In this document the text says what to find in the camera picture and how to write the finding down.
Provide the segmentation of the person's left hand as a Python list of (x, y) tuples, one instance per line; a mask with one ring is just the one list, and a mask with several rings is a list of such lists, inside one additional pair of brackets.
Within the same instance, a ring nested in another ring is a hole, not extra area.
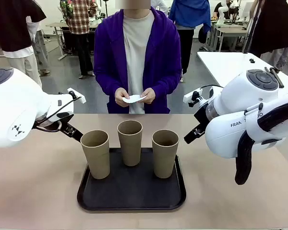
[(144, 90), (144, 92), (141, 94), (141, 103), (151, 104), (153, 100), (155, 99), (156, 94), (155, 91), (152, 88), (147, 88)]

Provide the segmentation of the person's right hand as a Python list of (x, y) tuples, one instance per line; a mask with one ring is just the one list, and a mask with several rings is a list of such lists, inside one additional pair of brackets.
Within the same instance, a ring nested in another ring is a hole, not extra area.
[(129, 99), (129, 95), (124, 88), (118, 88), (115, 91), (115, 102), (121, 107), (128, 107), (129, 104), (124, 102), (123, 98)]

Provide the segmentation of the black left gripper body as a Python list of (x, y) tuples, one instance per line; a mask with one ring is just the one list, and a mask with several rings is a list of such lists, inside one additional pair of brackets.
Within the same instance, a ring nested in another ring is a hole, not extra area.
[(73, 118), (73, 115), (69, 115), (54, 122), (45, 121), (41, 124), (35, 121), (34, 129), (37, 129), (43, 132), (49, 132), (49, 133), (67, 131), (67, 129), (71, 127), (69, 124), (69, 121), (72, 118)]

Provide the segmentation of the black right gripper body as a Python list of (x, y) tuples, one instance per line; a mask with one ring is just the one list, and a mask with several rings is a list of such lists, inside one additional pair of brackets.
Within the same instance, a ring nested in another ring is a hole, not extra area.
[(206, 107), (207, 105), (201, 106), (198, 111), (194, 114), (194, 117), (199, 122), (199, 125), (197, 125), (195, 128), (199, 131), (205, 131), (207, 125), (208, 125), (208, 118), (206, 115)]

